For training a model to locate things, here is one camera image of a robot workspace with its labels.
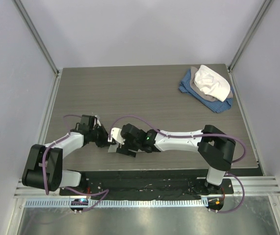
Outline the grey cloth napkin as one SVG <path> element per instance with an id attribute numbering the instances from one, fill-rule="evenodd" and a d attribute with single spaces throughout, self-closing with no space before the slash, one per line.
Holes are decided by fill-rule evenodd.
<path id="1" fill-rule="evenodd" d="M 119 144 L 110 145 L 109 149 L 108 149 L 108 153 L 116 153 L 118 147 L 119 147 Z"/>

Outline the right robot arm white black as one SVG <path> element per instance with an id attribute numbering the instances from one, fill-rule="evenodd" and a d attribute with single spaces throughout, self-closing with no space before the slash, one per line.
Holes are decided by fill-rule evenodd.
<path id="1" fill-rule="evenodd" d="M 116 152 L 135 157 L 137 152 L 171 150 L 199 153 L 209 165 L 204 185 L 199 193 L 216 193 L 222 188 L 225 173 L 231 169 L 235 141 L 212 125 L 194 132 L 167 132 L 151 129 L 147 132 L 126 124 L 112 128 L 110 137 L 118 143 Z"/>

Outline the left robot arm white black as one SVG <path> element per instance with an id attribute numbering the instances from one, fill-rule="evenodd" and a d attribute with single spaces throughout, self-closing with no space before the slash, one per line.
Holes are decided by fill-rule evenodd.
<path id="1" fill-rule="evenodd" d="M 31 146 L 22 175 L 22 184 L 43 189 L 46 194 L 58 188 L 70 187 L 76 195 L 83 195 L 88 184 L 80 172 L 63 169 L 63 159 L 89 143 L 97 147 L 109 146 L 108 132 L 98 116 L 81 115 L 74 128 L 50 143 Z"/>

